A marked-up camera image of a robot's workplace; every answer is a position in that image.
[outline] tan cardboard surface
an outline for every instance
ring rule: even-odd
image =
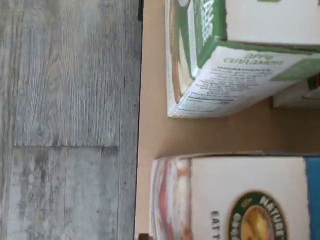
[[[164,0],[144,1],[137,235],[149,232],[153,159],[208,152],[320,153],[320,111],[272,110],[267,100],[224,119],[169,119],[164,17]]]

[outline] blue panel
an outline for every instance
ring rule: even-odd
[[[320,157],[306,158],[311,240],[320,240]]]

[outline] green and white box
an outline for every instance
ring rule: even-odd
[[[320,75],[289,87],[273,98],[279,109],[320,109]]]
[[[318,0],[166,0],[165,19],[169,117],[226,117],[320,72]]]

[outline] wooden floor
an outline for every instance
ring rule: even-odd
[[[138,0],[0,0],[0,240],[134,239]]]

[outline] nature's path logo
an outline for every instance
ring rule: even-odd
[[[251,191],[231,210],[228,240],[288,240],[286,219],[279,204],[268,194]]]

